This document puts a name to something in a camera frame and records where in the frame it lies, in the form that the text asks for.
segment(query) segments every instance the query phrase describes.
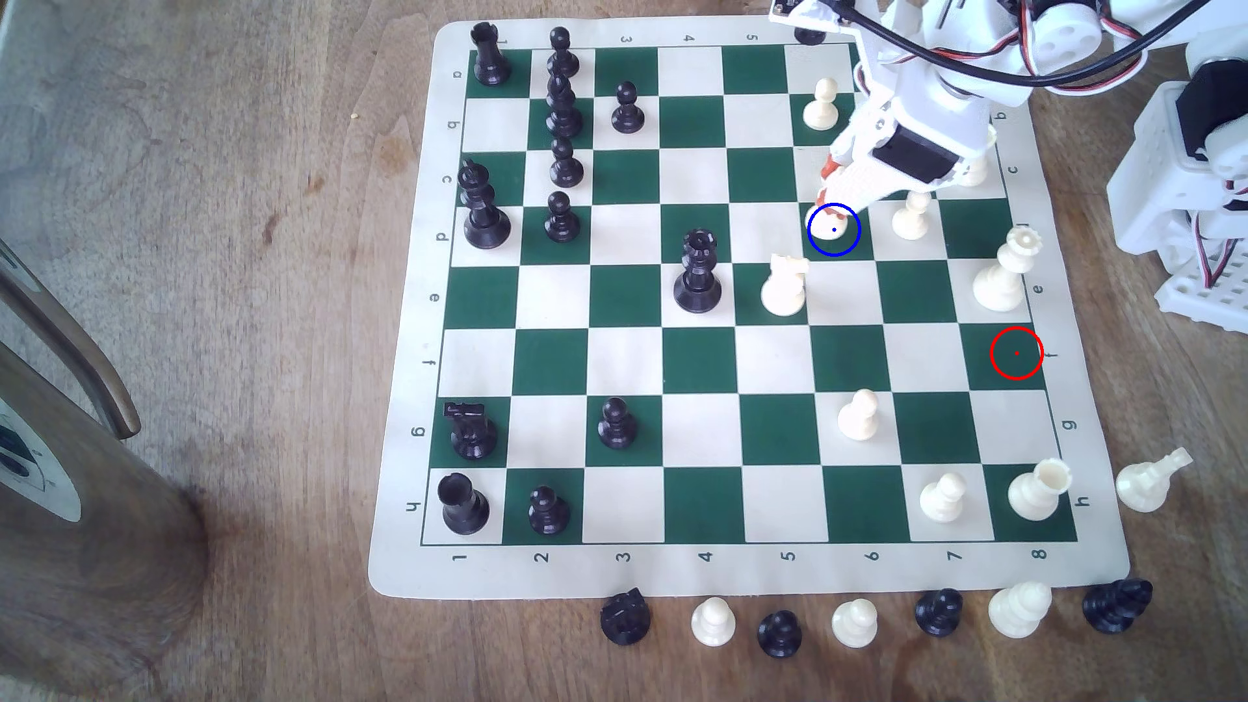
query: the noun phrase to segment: blue circle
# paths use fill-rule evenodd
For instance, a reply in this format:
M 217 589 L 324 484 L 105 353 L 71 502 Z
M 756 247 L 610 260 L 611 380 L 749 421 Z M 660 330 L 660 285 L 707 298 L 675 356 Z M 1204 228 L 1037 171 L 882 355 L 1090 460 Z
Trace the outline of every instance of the blue circle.
M 841 251 L 840 254 L 829 254 L 827 251 L 824 251 L 822 249 L 819 247 L 817 244 L 815 244 L 815 235 L 810 234 L 810 225 L 815 224 L 815 215 L 817 215 L 819 211 L 822 210 L 824 207 L 842 207 L 845 210 L 849 210 L 849 212 L 854 215 L 854 222 L 857 224 L 859 235 L 854 239 L 854 244 L 845 251 Z M 855 212 L 846 205 L 841 205 L 840 202 L 829 202 L 826 205 L 820 205 L 819 207 L 815 209 L 814 212 L 810 214 L 810 219 L 806 220 L 806 239 L 810 240 L 810 245 L 815 247 L 815 251 L 819 251 L 820 254 L 830 259 L 837 259 L 852 251 L 854 246 L 857 246 L 859 241 L 862 241 L 862 220 L 859 219 L 857 212 Z

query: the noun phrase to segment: red circle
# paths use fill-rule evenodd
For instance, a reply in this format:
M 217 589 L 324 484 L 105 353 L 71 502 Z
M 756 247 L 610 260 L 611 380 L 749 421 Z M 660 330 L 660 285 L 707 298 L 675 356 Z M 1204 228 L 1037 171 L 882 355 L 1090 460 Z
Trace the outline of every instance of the red circle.
M 1026 331 L 1027 334 L 1030 334 L 1031 337 L 1036 340 L 1036 345 L 1040 346 L 1040 360 L 1036 361 L 1036 367 L 1032 368 L 1031 372 L 1027 373 L 1027 375 L 1025 375 L 1025 376 L 1007 376 L 1006 373 L 1002 373 L 1001 372 L 1001 367 L 997 366 L 997 358 L 993 355 L 996 352 L 996 349 L 997 349 L 997 340 L 1001 339 L 1001 335 L 1003 335 L 1007 331 L 1016 330 L 1016 329 L 1021 329 L 1021 330 Z M 1025 326 L 1007 326 L 1006 329 L 1001 330 L 996 336 L 992 337 L 992 344 L 988 346 L 988 362 L 992 363 L 992 370 L 995 370 L 998 373 L 1001 373 L 1001 377 L 1003 377 L 1006 380 L 1027 380 L 1031 376 L 1036 375 L 1036 371 L 1040 370 L 1040 366 L 1045 363 L 1045 344 L 1040 340 L 1038 336 L 1036 336 L 1036 332 L 1031 331 L 1030 329 L 1027 329 Z

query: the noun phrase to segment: wooden table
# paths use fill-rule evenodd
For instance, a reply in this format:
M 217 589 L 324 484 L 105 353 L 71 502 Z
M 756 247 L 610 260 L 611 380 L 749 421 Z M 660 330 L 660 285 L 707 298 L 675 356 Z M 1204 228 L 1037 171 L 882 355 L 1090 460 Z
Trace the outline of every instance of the wooden table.
M 1102 700 L 1248 695 L 1248 337 L 1163 315 L 1167 275 L 1113 245 L 1104 182 L 1153 87 L 1154 54 L 1108 95 L 1032 111 L 1092 388 L 1117 466 L 1196 457 L 1152 515 L 1123 510 L 1157 598 L 1128 635 L 1055 592 L 1035 636 L 983 616 L 919 632 L 876 596 L 877 641 L 840 646 L 845 596 L 735 598 L 725 648 L 653 601 L 633 648 L 598 605 L 438 603 L 366 577 L 434 32 L 488 16 L 763 11 L 660 0 L 12 0 L 0 55 L 0 235 L 110 355 L 144 418 L 129 446 L 202 502 L 201 617 L 146 680 L 160 700 Z M 67 371 L 0 314 L 2 339 L 79 402 Z M 801 653 L 751 622 L 792 608 Z M 62 700 L 0 680 L 2 700 Z

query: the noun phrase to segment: chessboard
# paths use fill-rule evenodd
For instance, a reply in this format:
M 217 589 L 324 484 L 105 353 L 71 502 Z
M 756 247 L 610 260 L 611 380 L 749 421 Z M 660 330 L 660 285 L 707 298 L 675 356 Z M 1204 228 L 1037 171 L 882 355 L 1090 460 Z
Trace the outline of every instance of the chessboard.
M 993 110 L 987 180 L 936 192 L 926 236 L 892 231 L 901 192 L 859 212 L 852 236 L 819 241 L 832 256 L 802 214 L 864 100 L 847 37 L 802 45 L 764 16 L 503 20 L 512 72 L 487 86 L 473 24 L 434 45 L 372 533 L 378 592 L 900 592 L 1127 575 L 1066 232 L 1026 106 Z M 572 145 L 584 179 L 563 189 L 580 231 L 567 242 L 544 230 L 560 190 L 545 124 L 557 25 L 579 59 L 583 115 Z M 822 77 L 836 80 L 840 120 L 812 131 L 801 114 Z M 622 81 L 645 116 L 635 134 L 612 126 Z M 495 249 L 464 240 L 466 160 L 488 170 L 512 222 Z M 993 312 L 971 281 L 1015 225 L 1043 249 L 1025 302 Z M 718 242 L 723 296 L 705 314 L 673 294 L 694 229 Z M 760 302 L 773 254 L 810 261 L 796 315 Z M 879 405 L 867 441 L 837 428 L 860 388 Z M 625 450 L 595 428 L 613 396 L 638 422 Z M 484 408 L 498 433 L 487 456 L 452 448 L 448 402 Z M 1071 466 L 1071 487 L 1051 517 L 1025 520 L 1008 485 L 1050 457 Z M 456 472 L 489 505 L 468 536 L 448 528 L 437 490 Z M 938 523 L 919 495 L 946 472 L 966 493 Z M 570 508 L 553 536 L 529 523 L 538 486 Z

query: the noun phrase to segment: white chess piece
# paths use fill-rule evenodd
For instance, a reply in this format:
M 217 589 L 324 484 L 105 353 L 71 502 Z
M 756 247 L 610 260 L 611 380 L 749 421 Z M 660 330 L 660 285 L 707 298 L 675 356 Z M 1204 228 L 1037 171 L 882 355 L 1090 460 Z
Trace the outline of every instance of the white chess piece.
M 806 304 L 807 272 L 810 260 L 773 254 L 771 275 L 759 291 L 763 307 L 778 317 L 789 317 L 801 311 Z
M 832 100 L 836 100 L 836 81 L 830 77 L 820 79 L 815 84 L 815 99 L 801 110 L 801 121 L 806 122 L 806 126 L 817 131 L 827 131 L 836 126 L 836 120 L 840 119 L 840 112 L 832 104 Z
M 1010 507 L 1025 520 L 1040 522 L 1057 511 L 1057 498 L 1071 488 L 1071 467 L 1058 458 L 1045 458 L 1030 473 L 1010 481 Z
M 1179 447 L 1154 463 L 1134 463 L 1122 468 L 1113 486 L 1123 505 L 1137 512 L 1152 512 L 1166 502 L 1169 476 L 1191 462 L 1192 455 Z
M 700 643 L 723 646 L 736 631 L 736 616 L 728 602 L 720 597 L 711 597 L 694 608 L 689 626 L 694 630 L 694 638 Z
M 957 473 L 945 473 L 936 482 L 927 483 L 919 495 L 919 507 L 927 518 L 947 523 L 962 513 L 962 496 L 966 478 Z
M 1027 226 L 1011 227 L 1006 242 L 997 249 L 997 262 L 975 276 L 971 292 L 975 300 L 995 312 L 1008 312 L 1022 304 L 1022 274 L 1036 265 L 1036 255 L 1043 247 L 1036 230 Z
M 875 641 L 879 615 L 870 600 L 845 602 L 832 612 L 832 636 L 850 648 L 862 648 Z
M 910 241 L 922 239 L 927 234 L 927 207 L 931 204 L 931 192 L 911 190 L 906 195 L 906 206 L 892 214 L 892 231 Z
M 875 431 L 880 428 L 880 420 L 875 416 L 879 408 L 880 401 L 876 400 L 875 392 L 866 388 L 859 390 L 854 393 L 850 403 L 836 413 L 836 426 L 840 427 L 841 433 L 854 441 L 866 441 L 875 436 Z
M 1010 638 L 1031 636 L 1053 603 L 1053 591 L 1042 582 L 1021 582 L 988 600 L 988 621 Z

